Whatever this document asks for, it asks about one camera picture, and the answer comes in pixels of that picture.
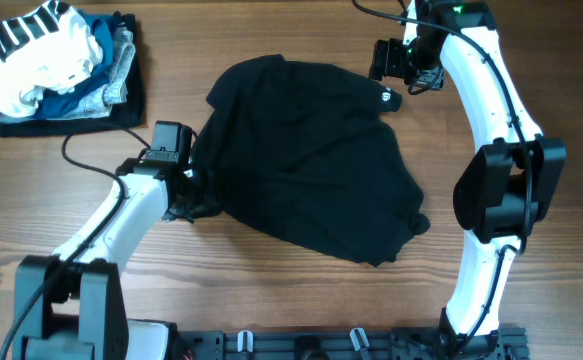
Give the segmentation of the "black t-shirt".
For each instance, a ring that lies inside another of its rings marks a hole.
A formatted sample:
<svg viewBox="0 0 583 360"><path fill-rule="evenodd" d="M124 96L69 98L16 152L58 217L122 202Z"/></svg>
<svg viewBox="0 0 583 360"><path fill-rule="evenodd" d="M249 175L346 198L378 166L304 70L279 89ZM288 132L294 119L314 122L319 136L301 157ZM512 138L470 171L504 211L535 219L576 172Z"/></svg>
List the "black t-shirt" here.
<svg viewBox="0 0 583 360"><path fill-rule="evenodd" d="M266 55L228 68L207 95L193 169L221 181L221 213L355 263L392 262L428 231L424 194L383 121L401 95L324 63Z"/></svg>

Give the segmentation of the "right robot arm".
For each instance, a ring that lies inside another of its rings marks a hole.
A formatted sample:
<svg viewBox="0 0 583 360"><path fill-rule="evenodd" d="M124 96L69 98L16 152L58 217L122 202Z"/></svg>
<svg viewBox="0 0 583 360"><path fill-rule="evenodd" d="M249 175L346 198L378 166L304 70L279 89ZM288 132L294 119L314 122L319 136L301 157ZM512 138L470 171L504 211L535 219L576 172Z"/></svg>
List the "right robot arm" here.
<svg viewBox="0 0 583 360"><path fill-rule="evenodd" d="M501 324L498 311L513 261L548 212L565 145L546 137L526 111L487 4L411 1L396 21L405 33L376 44L370 77L401 78L414 95L451 78L470 122L475 154L453 193L463 253L436 327L355 328L353 350L362 359L526 359L526 331Z"/></svg>

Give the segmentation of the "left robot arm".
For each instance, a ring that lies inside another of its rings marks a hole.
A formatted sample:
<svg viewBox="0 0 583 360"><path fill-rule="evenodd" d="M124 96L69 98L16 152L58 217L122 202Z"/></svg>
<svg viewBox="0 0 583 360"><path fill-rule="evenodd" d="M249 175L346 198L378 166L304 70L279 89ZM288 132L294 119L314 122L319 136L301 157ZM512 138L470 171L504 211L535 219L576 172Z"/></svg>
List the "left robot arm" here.
<svg viewBox="0 0 583 360"><path fill-rule="evenodd" d="M51 255L23 259L0 358L194 358L175 323L128 318L120 276L156 222L205 215L192 176L196 137L157 122L140 154L111 173L109 194L83 227Z"/></svg>

